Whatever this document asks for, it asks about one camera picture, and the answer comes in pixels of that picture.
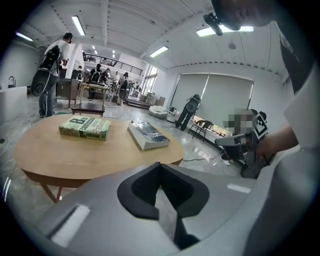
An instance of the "roller shade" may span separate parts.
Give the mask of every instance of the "roller shade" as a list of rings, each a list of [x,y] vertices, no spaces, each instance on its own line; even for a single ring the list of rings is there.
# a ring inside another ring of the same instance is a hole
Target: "roller shade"
[[[223,128],[234,109],[248,107],[252,85],[252,80],[210,74],[196,115]]]
[[[182,74],[180,76],[171,106],[182,111],[187,99],[198,94],[200,97],[206,86],[209,74]]]

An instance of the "ceiling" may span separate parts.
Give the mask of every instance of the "ceiling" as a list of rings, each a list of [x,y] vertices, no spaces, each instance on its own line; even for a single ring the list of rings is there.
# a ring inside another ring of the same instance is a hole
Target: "ceiling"
[[[287,75],[275,23],[254,32],[199,37],[196,31],[207,27],[203,15],[211,11],[211,0],[50,0],[34,10],[20,32],[33,38],[37,47],[71,32],[84,51],[95,45],[99,55],[111,57],[107,54],[115,50],[160,69],[230,63]],[[85,36],[79,35],[74,15],[79,16]],[[230,49],[229,43],[236,49]],[[164,45],[169,50],[149,57]]]

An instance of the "white cushion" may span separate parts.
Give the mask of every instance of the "white cushion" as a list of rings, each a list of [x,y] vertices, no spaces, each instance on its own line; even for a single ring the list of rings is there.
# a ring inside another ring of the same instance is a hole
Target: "white cushion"
[[[27,111],[26,86],[0,90],[0,124],[25,114]]]
[[[149,115],[159,118],[159,119],[165,119],[168,114],[168,110],[164,108],[163,106],[151,106],[149,108]]]

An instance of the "white book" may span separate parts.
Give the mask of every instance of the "white book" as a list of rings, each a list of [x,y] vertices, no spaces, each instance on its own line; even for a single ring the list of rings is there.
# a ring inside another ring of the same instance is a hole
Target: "white book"
[[[131,121],[128,130],[142,150],[166,147],[170,143],[170,140],[149,122]]]

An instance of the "book cover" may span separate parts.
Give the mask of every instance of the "book cover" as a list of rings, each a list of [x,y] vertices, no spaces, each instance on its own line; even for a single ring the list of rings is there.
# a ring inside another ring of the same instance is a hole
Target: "book cover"
[[[142,150],[168,146],[170,140],[149,122],[132,121],[128,127]]]
[[[106,119],[75,115],[59,125],[63,135],[106,140],[111,121]]]

